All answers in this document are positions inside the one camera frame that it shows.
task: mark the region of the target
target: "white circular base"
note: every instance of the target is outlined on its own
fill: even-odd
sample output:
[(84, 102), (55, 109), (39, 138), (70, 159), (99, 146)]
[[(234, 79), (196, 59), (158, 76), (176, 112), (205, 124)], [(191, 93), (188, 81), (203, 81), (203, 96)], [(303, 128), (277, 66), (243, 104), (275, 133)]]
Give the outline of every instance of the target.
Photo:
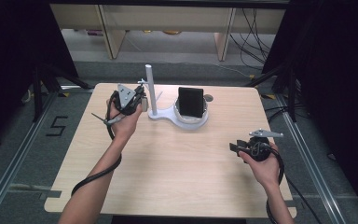
[(149, 118), (152, 120), (158, 120), (158, 119), (167, 119), (170, 120), (173, 124), (176, 126), (186, 129), (186, 130), (196, 130), (199, 127), (201, 127), (206, 120), (208, 119), (208, 111), (205, 111), (205, 115), (200, 119), (199, 122), (195, 123), (184, 123), (181, 120), (179, 120), (174, 112), (174, 105), (167, 109), (157, 109), (157, 114), (153, 115), (153, 110), (150, 110), (148, 112)]

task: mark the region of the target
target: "wooden tabletop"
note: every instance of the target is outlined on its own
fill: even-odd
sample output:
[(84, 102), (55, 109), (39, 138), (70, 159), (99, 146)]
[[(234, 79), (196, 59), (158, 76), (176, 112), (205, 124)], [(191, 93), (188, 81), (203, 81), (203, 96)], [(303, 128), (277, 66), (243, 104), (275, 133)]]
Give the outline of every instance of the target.
[[(124, 84), (135, 89), (134, 84)], [(139, 118), (137, 130), (123, 151), (115, 170), (102, 213), (175, 217), (267, 217), (267, 196), (250, 167), (229, 150), (237, 139), (248, 141), (249, 132), (269, 130), (258, 92), (253, 88), (191, 86), (204, 89), (207, 122), (195, 131), (183, 130), (168, 120)], [(170, 107), (179, 86), (156, 85), (158, 108)], [(111, 141), (103, 117), (106, 99), (117, 84), (98, 84), (78, 125), (51, 190), (45, 209), (61, 212), (72, 188), (84, 179)], [(286, 179), (283, 198), (291, 202)], [(293, 217), (296, 208), (289, 207)]]

